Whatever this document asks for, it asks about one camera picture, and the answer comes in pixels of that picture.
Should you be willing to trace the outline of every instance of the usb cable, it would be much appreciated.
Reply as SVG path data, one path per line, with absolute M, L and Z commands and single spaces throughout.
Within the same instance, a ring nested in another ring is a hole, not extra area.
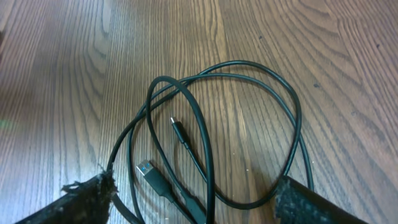
M 292 97 L 292 100 L 295 105 L 296 116 L 294 116 L 292 114 L 291 110 L 287 107 L 284 100 L 271 87 L 269 87 L 262 81 L 257 80 L 255 78 L 245 76 L 245 75 L 239 75 L 239 74 L 211 73 L 212 71 L 215 71 L 219 68 L 233 66 L 233 65 L 245 65 L 245 66 L 249 66 L 249 67 L 254 67 L 256 69 L 262 70 L 264 73 L 268 74 L 270 77 L 272 77 L 273 79 L 278 81 Z M 211 142 L 210 142 L 210 137 L 209 137 L 207 127 L 205 124 L 205 119 L 203 117 L 203 113 L 201 112 L 201 109 L 200 109 L 196 99 L 193 97 L 193 95 L 190 93 L 190 91 L 187 88 L 189 85 L 191 85 L 193 82 L 195 82 L 197 80 L 202 80 L 202 79 L 206 79 L 206 78 L 215 78 L 215 77 L 237 79 L 237 80 L 241 80 L 246 83 L 250 83 L 252 85 L 261 87 L 263 90 L 267 91 L 270 95 L 272 95 L 273 98 L 278 102 L 278 104 L 281 106 L 283 111 L 286 113 L 288 119 L 290 120 L 290 122 L 292 123 L 292 125 L 294 127 L 294 137 L 293 137 L 292 145 L 290 147 L 288 156 L 286 158 L 286 162 L 281 170 L 280 176 L 274 182 L 271 190 L 255 202 L 251 202 L 251 203 L 234 202 L 231 199 L 229 199 L 227 196 L 223 195 L 215 185 L 213 153 L 211 150 Z M 154 93 L 155 87 L 160 82 L 167 82 L 169 84 Z M 171 91 L 169 94 L 163 96 L 159 100 L 154 100 L 161 93 L 163 93 L 164 91 L 166 91 L 172 87 L 175 87 L 175 90 Z M 203 148 L 204 148 L 204 152 L 205 152 L 205 167 L 206 167 L 206 169 L 200 164 L 200 161 L 198 160 L 197 156 L 193 152 L 192 146 L 190 145 L 188 135 L 185 132 L 185 129 L 183 128 L 182 124 L 179 121 L 177 121 L 175 118 L 173 118 L 172 126 L 173 126 L 180 142 L 189 151 L 194 164 L 196 165 L 201 176 L 203 177 L 203 179 L 206 182 L 206 187 L 207 187 L 206 210 L 201 209 L 201 204 L 198 202 L 198 200 L 195 197 L 193 197 L 192 195 L 190 195 L 190 193 L 187 190 L 185 190 L 184 187 L 181 185 L 181 183 L 178 181 L 176 175 L 174 174 L 174 171 L 172 170 L 172 168 L 164 154 L 162 146 L 160 145 L 159 139 L 157 138 L 157 135 L 155 133 L 154 125 L 152 123 L 152 117 L 151 117 L 150 112 L 152 110 L 154 110 L 156 107 L 160 106 L 162 103 L 164 103 L 168 100 L 171 100 L 178 93 L 182 93 L 186 97 L 186 99 L 188 100 L 190 106 L 192 107 L 192 111 L 195 115 L 199 130 L 200 130 L 201 142 L 203 144 Z M 310 166 L 310 159 L 309 159 L 309 155 L 307 152 L 307 148 L 305 147 L 303 137 L 300 133 L 301 125 L 302 125 L 302 109 L 301 109 L 299 97 L 297 96 L 295 90 L 280 75 L 276 74 L 271 69 L 269 69 L 261 64 L 258 64 L 256 62 L 248 62 L 248 61 L 244 61 L 244 60 L 223 62 L 223 63 L 219 63 L 217 65 L 214 65 L 210 68 L 207 68 L 197 75 L 183 78 L 181 80 L 176 80 L 172 77 L 165 77 L 165 76 L 155 78 L 149 86 L 146 102 L 138 111 L 137 116 L 126 126 L 126 128 L 123 130 L 123 132 L 118 137 L 118 140 L 116 141 L 116 143 L 113 147 L 112 153 L 109 157 L 108 166 L 107 166 L 106 170 L 112 171 L 113 164 L 116 160 L 116 155 L 118 154 L 120 145 L 122 144 L 124 138 L 128 135 L 128 137 L 127 137 L 127 170 L 129 172 L 130 190 L 131 190 L 131 197 L 132 197 L 132 202 L 133 202 L 132 204 L 134 206 L 135 214 L 133 214 L 122 203 L 122 201 L 120 200 L 120 198 L 118 197 L 117 194 L 115 194 L 113 196 L 112 200 L 113 200 L 113 203 L 114 203 L 115 207 L 117 208 L 117 210 L 119 210 L 121 215 L 130 223 L 137 223 L 137 224 L 145 223 L 145 221 L 141 215 L 141 211 L 139 210 L 135 186 L 134 186 L 134 166 L 132 164 L 132 141 L 131 141 L 136 124 L 143 118 L 145 118 L 147 120 L 147 125 L 149 128 L 150 134 L 152 136 L 152 139 L 154 141 L 155 147 L 157 148 L 157 150 L 163 160 L 166 171 L 169 173 L 169 176 L 170 176 L 172 182 L 176 185 L 176 187 L 181 192 L 181 195 L 185 200 L 185 205 L 182 206 L 178 202 L 178 200 L 176 200 L 176 197 L 171 190 L 170 183 L 168 183 L 166 181 L 166 179 L 164 178 L 164 176 L 155 167 L 153 167 L 149 162 L 144 161 L 143 163 L 141 163 L 138 166 L 138 169 L 144 168 L 144 170 L 142 170 L 140 172 L 144 176 L 146 181 L 149 183 L 149 185 L 161 197 L 168 198 L 170 200 L 170 202 L 173 203 L 178 208 L 178 210 L 180 210 L 184 214 L 184 216 L 188 219 L 188 221 L 191 223 L 199 223 L 199 224 L 214 223 L 214 220 L 215 220 L 215 197 L 216 196 L 219 200 L 221 200 L 226 205 L 233 207 L 233 208 L 242 209 L 242 210 L 257 208 L 257 207 L 260 207 L 260 206 L 264 205 L 265 203 L 269 202 L 269 200 L 275 195 L 275 193 L 278 190 L 278 185 L 277 185 L 278 180 L 282 176 L 288 174 L 290 167 L 293 163 L 294 155 L 295 155 L 298 145 L 300 145 L 300 148 L 301 148 L 302 154 L 303 154 L 303 161 L 304 161 L 304 166 L 305 166 L 306 175 L 307 175 L 308 188 L 310 190 L 314 189 L 313 179 L 312 179 L 312 171 L 311 171 L 311 166 Z
M 190 223 L 204 224 L 206 222 L 206 215 L 199 201 L 195 197 L 191 196 L 185 189 L 181 191 L 181 195 L 185 201 L 185 207 L 188 210 L 187 212 L 178 202 L 170 183 L 158 169 L 152 166 L 149 161 L 142 161 L 138 164 L 137 169 L 155 192 L 159 196 L 167 198 L 170 203 L 174 204 Z

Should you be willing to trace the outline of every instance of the wooden surface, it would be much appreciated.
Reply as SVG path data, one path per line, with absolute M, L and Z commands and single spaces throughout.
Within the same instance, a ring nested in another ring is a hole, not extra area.
M 194 75 L 233 59 L 262 63 L 296 90 L 303 107 L 316 192 L 370 223 L 398 222 L 398 4 L 394 0 L 0 0 L 0 223 L 24 218 L 106 166 L 119 133 L 159 75 Z M 226 69 L 260 78 L 257 70 Z M 292 140 L 277 103 L 229 79 L 190 87 L 213 144 L 216 183 L 239 202 L 275 181 Z M 205 200 L 205 183 L 178 144 L 182 120 L 203 158 L 182 96 L 154 112 L 182 183 Z M 126 145 L 115 163 L 120 197 L 132 208 Z M 134 162 L 164 167 L 146 124 Z M 301 152 L 290 175 L 305 183 Z M 186 220 L 138 177 L 148 223 Z M 216 201 L 217 223 L 275 223 L 272 203 L 250 211 Z M 125 223 L 111 210 L 110 223 Z

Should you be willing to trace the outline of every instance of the wood grain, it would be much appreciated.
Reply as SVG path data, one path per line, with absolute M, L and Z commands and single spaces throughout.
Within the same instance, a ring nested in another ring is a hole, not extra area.
M 226 60 L 262 63 L 296 90 L 316 192 L 369 223 L 398 222 L 398 5 L 316 0 L 1 0 L 0 223 L 28 216 L 61 196 L 63 184 L 88 180 L 159 75 L 183 78 Z M 288 94 L 263 80 L 288 105 Z M 230 198 L 264 195 L 280 168 L 293 129 L 258 86 L 227 78 L 190 87 L 205 116 L 216 183 Z M 182 96 L 153 112 L 175 173 L 205 201 L 206 188 L 169 118 L 182 120 L 204 160 L 198 127 Z M 132 208 L 126 145 L 115 178 Z M 143 122 L 134 162 L 159 154 Z M 301 152 L 290 175 L 305 183 Z M 137 177 L 147 223 L 186 223 Z M 277 223 L 273 202 L 249 211 L 216 201 L 217 223 Z M 125 223 L 111 209 L 110 223 Z

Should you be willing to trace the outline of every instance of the usb-a connector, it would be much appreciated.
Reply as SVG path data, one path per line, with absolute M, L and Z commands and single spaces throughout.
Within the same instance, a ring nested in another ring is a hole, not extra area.
M 137 169 L 143 176 L 147 175 L 153 168 L 154 167 L 148 160 L 144 160 L 137 166 Z
M 172 186 L 156 167 L 153 167 L 149 161 L 144 160 L 136 168 L 159 196 L 167 198 L 172 203 L 174 202 L 175 197 L 172 193 Z

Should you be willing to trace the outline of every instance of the metal connector tip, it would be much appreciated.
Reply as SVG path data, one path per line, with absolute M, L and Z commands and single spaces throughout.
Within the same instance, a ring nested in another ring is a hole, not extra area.
M 154 168 L 148 160 L 142 161 L 136 167 L 142 175 L 147 175 L 147 173 Z
M 172 124 L 174 124 L 178 121 L 175 117 L 171 117 L 170 120 L 172 121 Z

